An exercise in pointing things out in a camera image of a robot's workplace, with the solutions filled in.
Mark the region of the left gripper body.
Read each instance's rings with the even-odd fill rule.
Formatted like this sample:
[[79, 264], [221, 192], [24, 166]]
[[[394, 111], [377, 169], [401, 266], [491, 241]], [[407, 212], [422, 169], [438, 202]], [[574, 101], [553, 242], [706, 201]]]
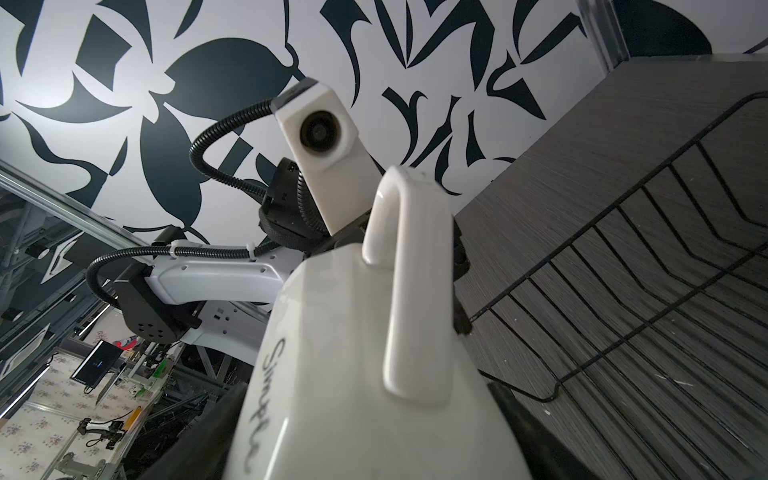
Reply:
[[[337, 234], [324, 239], [312, 251], [312, 256], [317, 256], [350, 244], [361, 244], [367, 230], [370, 219], [370, 212], [364, 213], [361, 217], [353, 221], [350, 225], [344, 227]], [[471, 267], [465, 246], [462, 242], [462, 232], [456, 222], [453, 220], [453, 281], [456, 282], [466, 275]], [[453, 327], [458, 335], [469, 335], [471, 333], [471, 321], [453, 289]]]

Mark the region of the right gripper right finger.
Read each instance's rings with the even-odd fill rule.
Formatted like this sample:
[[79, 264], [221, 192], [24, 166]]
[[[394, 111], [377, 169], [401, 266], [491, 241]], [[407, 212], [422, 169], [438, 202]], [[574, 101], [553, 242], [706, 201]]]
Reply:
[[507, 421], [533, 479], [599, 479], [499, 382], [488, 389]]

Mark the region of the tablet with dark screen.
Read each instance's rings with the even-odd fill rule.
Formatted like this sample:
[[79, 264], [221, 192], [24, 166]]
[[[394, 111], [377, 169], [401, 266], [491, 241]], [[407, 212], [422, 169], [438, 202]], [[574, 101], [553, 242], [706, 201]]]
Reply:
[[99, 385], [122, 354], [123, 350], [119, 346], [100, 340], [70, 375], [70, 379], [93, 389]]

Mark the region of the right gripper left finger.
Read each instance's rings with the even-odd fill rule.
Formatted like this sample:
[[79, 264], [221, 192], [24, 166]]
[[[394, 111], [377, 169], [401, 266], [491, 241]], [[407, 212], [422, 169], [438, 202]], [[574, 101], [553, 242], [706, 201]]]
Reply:
[[243, 383], [230, 389], [139, 479], [222, 479], [246, 393]]

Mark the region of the cream ceramic mug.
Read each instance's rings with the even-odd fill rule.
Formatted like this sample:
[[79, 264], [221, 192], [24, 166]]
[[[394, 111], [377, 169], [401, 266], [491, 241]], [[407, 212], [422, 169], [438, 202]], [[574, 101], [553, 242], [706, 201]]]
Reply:
[[526, 479], [522, 451], [453, 326], [443, 189], [393, 167], [362, 243], [284, 284], [228, 479]]

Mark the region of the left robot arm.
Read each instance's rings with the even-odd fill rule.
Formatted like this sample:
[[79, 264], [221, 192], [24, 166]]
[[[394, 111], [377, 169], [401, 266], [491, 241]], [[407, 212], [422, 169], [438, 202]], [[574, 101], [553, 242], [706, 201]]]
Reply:
[[[289, 262], [284, 249], [180, 244], [117, 289], [127, 325], [156, 343], [191, 342], [255, 367], [316, 377], [376, 378], [408, 395], [444, 387], [468, 364], [454, 326], [453, 219], [446, 194], [423, 173], [386, 171], [359, 242]], [[265, 302], [261, 340], [220, 320], [190, 323], [196, 302]]]

